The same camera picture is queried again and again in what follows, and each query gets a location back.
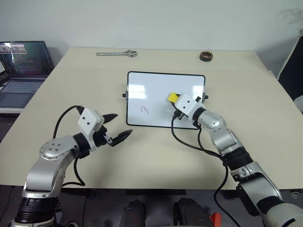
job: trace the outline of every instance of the whiteboard frame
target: whiteboard frame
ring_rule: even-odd
[[[148,73],[148,74],[166,74],[166,75],[181,75],[181,76],[198,76],[198,77],[204,77],[204,83],[203,83],[203,96],[205,95],[205,76],[202,74],[183,74],[183,73],[164,73],[164,72],[144,72],[144,71],[129,71],[127,73],[127,91],[126,91],[126,124],[130,126],[143,126],[143,127],[156,127],[156,128],[171,128],[168,126],[155,126],[155,125],[143,125],[143,124],[129,124],[128,123],[128,84],[129,84],[129,74],[132,72],[136,73]],[[198,128],[180,128],[180,127],[174,127],[174,129],[192,129],[192,130],[198,130]]]

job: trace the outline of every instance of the red object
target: red object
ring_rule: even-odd
[[[221,214],[215,212],[213,215],[209,216],[209,218],[211,219],[214,227],[221,227],[221,223],[222,223]]]

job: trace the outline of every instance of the laptop screen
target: laptop screen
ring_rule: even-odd
[[[0,42],[0,60],[11,78],[46,78],[54,68],[44,41]]]

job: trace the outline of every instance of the whiteboard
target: whiteboard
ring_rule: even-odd
[[[203,97],[205,77],[130,71],[127,74],[126,123],[128,125],[171,127],[175,108],[167,100],[171,92]],[[174,127],[196,129],[187,117],[175,120]]]

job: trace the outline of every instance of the beige tabletop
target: beige tabletop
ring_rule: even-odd
[[[83,105],[119,115],[106,124],[111,136],[133,129],[123,143],[102,146],[79,160],[86,187],[217,188],[224,178],[219,160],[178,143],[170,129],[126,124],[122,93],[127,73],[142,70],[205,75],[207,109],[223,116],[279,188],[303,188],[302,115],[254,52],[214,52],[211,62],[202,62],[199,51],[138,50],[135,58],[95,56],[101,51],[111,50],[71,48],[43,83],[0,144],[0,184],[23,185],[60,114],[71,105]],[[68,113],[57,136],[78,133],[78,118],[76,111]],[[176,134],[197,145],[197,131],[176,130]],[[206,132],[201,140],[214,150]],[[67,181],[76,181],[72,165]],[[229,177],[224,188],[235,185]]]

